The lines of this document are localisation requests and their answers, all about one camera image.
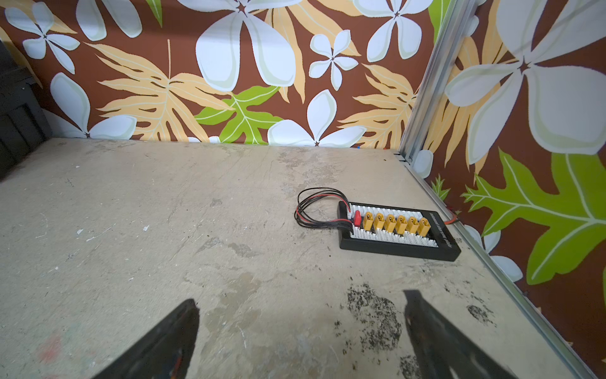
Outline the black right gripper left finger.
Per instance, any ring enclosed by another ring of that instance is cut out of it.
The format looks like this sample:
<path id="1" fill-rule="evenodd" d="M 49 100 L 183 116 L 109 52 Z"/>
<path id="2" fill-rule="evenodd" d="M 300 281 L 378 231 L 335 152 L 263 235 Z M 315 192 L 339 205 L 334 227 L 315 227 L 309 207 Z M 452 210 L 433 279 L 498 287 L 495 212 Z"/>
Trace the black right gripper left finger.
<path id="1" fill-rule="evenodd" d="M 196 346 L 200 309 L 183 301 L 97 378 L 184 378 Z"/>

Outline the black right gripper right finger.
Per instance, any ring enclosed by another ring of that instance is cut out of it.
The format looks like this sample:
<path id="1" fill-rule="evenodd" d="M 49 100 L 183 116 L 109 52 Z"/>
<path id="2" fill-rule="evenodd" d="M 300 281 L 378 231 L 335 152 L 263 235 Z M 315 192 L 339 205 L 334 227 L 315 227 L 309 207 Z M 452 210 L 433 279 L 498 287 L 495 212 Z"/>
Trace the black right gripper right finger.
<path id="1" fill-rule="evenodd" d="M 423 378 L 513 378 L 429 304 L 418 290 L 405 290 L 405 320 Z"/>

